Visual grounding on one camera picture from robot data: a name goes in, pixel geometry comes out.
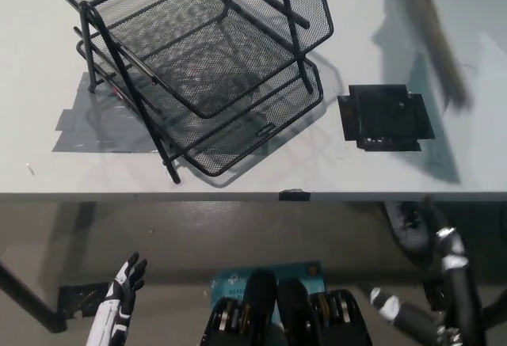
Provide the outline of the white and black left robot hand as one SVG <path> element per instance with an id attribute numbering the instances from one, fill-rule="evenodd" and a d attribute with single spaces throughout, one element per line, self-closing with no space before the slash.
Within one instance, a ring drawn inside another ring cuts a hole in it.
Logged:
<path id="1" fill-rule="evenodd" d="M 146 266 L 147 260 L 140 260 L 138 252 L 122 265 L 97 309 L 86 346 L 125 345 Z"/>

